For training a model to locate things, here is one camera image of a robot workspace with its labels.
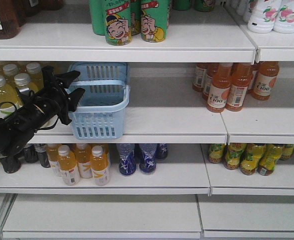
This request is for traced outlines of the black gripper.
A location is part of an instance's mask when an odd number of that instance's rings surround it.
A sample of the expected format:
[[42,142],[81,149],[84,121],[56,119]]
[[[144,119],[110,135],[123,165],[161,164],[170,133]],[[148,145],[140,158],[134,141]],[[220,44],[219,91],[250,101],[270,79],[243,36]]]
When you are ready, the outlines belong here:
[[62,74],[54,74],[54,68],[47,65],[42,68],[43,88],[35,95],[38,125],[46,124],[54,116],[58,116],[61,123],[68,125],[71,123],[68,112],[75,112],[85,89],[77,88],[71,93],[66,89],[77,79],[81,73],[77,70]]

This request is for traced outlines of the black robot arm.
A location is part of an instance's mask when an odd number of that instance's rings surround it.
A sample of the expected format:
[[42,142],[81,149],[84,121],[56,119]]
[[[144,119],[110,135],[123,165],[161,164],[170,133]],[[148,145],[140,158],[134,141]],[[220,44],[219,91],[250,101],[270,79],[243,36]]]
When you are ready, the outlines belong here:
[[80,76],[80,72],[72,70],[67,73],[54,74],[52,66],[42,68],[44,87],[36,93],[19,97],[23,106],[5,118],[0,118],[0,153],[14,156],[42,129],[54,116],[61,123],[71,123],[69,112],[75,112],[85,89],[77,88],[71,93],[67,89]]

